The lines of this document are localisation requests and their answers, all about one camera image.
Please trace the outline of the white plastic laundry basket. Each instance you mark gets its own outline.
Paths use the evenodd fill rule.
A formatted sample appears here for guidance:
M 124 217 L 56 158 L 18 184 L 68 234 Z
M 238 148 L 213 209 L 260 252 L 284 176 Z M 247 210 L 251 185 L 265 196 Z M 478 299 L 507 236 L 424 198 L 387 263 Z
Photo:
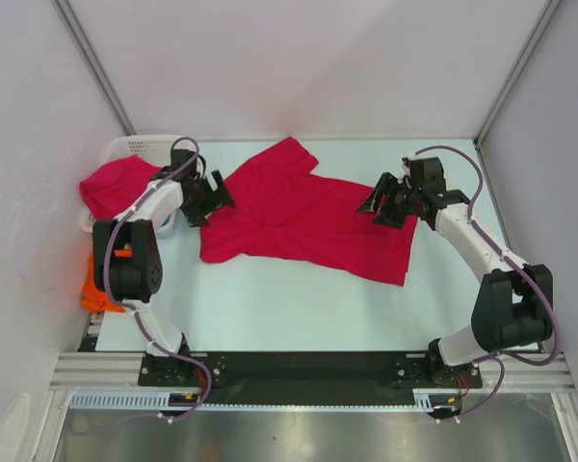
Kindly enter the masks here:
M 129 156 L 140 157 L 160 167 L 161 170 L 150 178 L 145 191 L 131 206 L 113 218 L 94 218 L 80 196 L 83 202 L 80 227 L 93 237 L 105 230 L 109 231 L 122 220 L 130 222 L 138 219 L 151 221 L 157 235 L 161 237 L 168 235 L 183 202 L 180 182 L 187 177 L 195 177 L 198 174 L 202 176 L 204 172 L 199 156 L 199 145 L 190 137 L 177 135 L 120 137 L 110 142 L 100 167 Z

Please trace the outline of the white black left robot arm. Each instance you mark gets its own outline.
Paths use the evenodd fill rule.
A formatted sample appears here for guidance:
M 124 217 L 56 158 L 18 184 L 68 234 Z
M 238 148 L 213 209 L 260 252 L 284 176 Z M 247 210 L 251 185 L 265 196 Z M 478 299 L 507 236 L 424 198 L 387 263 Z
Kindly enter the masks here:
M 235 205 L 222 175 L 206 175 L 206 161 L 195 145 L 170 148 L 170 163 L 152 175 L 147 186 L 123 212 L 99 219 L 92 227 L 95 287 L 133 318 L 151 355 L 164 356 L 160 373 L 170 383 L 187 382 L 194 362 L 182 354 L 183 332 L 171 313 L 155 299 L 163 283 L 157 232 L 179 212 L 191 228 L 209 224 L 209 217 Z

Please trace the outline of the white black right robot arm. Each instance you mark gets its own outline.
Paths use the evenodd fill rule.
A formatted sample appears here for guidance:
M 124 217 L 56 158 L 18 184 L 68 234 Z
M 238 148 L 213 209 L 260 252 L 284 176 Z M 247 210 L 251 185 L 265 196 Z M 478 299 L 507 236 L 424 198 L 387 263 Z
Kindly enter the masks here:
M 423 220 L 452 246 L 480 284 L 469 324 L 429 344 L 427 378 L 447 386 L 459 376 L 460 367 L 500 354 L 534 366 L 536 360 L 516 350 L 559 340 L 551 271 L 498 243 L 475 216 L 477 198 L 448 189 L 438 158 L 412 156 L 403 164 L 403 176 L 381 175 L 358 212 L 393 228 L 401 228 L 409 218 Z

